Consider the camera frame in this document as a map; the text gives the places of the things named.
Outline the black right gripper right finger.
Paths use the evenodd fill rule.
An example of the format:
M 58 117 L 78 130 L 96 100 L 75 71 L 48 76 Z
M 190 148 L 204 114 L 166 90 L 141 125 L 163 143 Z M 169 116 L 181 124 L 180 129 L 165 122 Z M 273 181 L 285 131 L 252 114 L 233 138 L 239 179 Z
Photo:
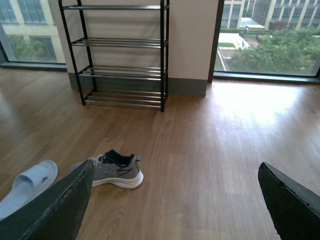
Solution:
M 258 169 L 266 207 L 282 240 L 320 238 L 320 196 L 267 162 Z

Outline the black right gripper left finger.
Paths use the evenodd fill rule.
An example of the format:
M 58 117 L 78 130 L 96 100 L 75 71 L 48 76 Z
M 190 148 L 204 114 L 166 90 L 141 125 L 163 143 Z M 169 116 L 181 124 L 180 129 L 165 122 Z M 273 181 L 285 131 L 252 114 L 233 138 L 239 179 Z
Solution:
M 74 240 L 90 200 L 94 164 L 87 160 L 27 205 L 1 220 L 2 240 Z

